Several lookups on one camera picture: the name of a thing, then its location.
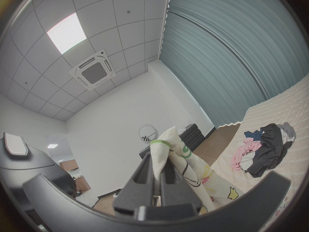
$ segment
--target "air conditioner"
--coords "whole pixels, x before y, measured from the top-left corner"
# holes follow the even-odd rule
[[[104,50],[86,58],[69,70],[69,73],[88,90],[93,90],[104,81],[116,76]]]

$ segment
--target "wooden cabinet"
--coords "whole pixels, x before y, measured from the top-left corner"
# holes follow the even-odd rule
[[[65,171],[70,171],[78,168],[78,165],[75,160],[68,160],[60,162],[60,167]]]
[[[90,189],[89,184],[87,183],[87,181],[85,180],[85,177],[79,177],[76,180],[76,190],[81,190],[82,192],[87,191]]]

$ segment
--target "ceiling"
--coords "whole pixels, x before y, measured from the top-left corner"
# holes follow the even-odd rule
[[[165,0],[32,0],[1,42],[0,92],[27,109],[66,121],[147,71],[147,63],[157,59],[164,5]],[[61,55],[46,32],[74,12],[87,39]],[[68,71],[101,49],[117,74],[88,91]]]
[[[51,157],[56,156],[56,155],[72,155],[73,154],[66,134],[49,133],[46,136],[46,143],[47,143],[47,146],[50,144],[58,145],[54,149],[48,149],[49,155]]]

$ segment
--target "pink garment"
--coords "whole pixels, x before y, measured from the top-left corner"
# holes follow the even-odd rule
[[[241,166],[239,163],[243,156],[245,156],[249,152],[256,151],[262,146],[261,141],[253,141],[252,137],[247,137],[243,142],[244,145],[238,147],[231,161],[231,165],[236,171],[241,170]]]

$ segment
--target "teal curtain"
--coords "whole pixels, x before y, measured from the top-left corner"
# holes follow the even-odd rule
[[[307,42],[279,0],[170,0],[160,60],[216,127],[309,72]]]

